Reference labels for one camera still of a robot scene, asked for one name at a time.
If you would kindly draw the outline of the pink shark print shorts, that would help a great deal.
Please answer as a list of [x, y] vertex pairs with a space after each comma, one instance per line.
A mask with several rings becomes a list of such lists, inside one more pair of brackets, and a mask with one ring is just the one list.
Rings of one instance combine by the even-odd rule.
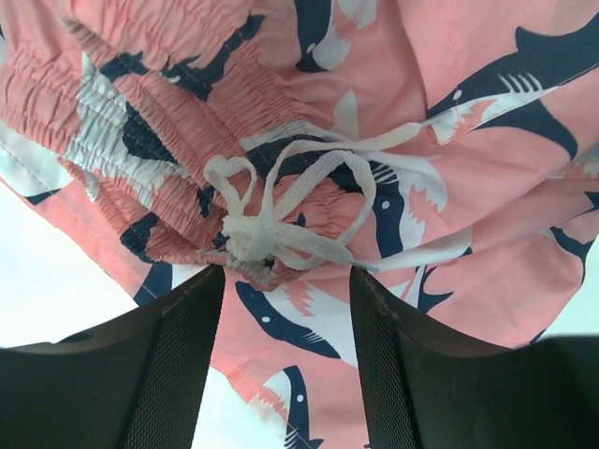
[[5, 1], [1, 180], [138, 304], [225, 269], [222, 447], [364, 448], [351, 268], [507, 347], [583, 284], [598, 5]]

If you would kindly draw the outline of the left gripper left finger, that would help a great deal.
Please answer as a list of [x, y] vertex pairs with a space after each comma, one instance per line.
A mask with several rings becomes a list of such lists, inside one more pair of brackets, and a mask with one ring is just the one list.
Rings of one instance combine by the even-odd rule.
[[225, 273], [56, 343], [1, 352], [5, 448], [188, 448], [221, 314]]

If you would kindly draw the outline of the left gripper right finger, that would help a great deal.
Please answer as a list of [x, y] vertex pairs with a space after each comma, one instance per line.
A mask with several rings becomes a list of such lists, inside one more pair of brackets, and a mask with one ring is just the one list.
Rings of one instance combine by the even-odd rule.
[[507, 349], [446, 326], [350, 274], [358, 372], [373, 448], [594, 448], [598, 339]]

